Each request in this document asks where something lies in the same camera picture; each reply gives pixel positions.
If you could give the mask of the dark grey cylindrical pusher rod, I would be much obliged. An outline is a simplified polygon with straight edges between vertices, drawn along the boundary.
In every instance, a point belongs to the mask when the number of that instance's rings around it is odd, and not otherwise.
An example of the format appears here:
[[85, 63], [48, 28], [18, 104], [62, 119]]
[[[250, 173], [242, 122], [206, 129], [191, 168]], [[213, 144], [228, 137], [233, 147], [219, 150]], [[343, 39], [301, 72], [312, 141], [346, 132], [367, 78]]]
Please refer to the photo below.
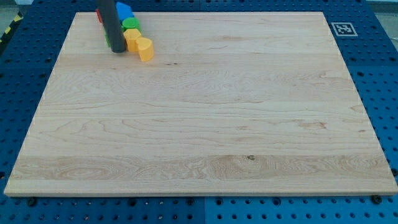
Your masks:
[[126, 41], [120, 25], [114, 0], [97, 0], [97, 8], [103, 22], [111, 50], [114, 53], [126, 51]]

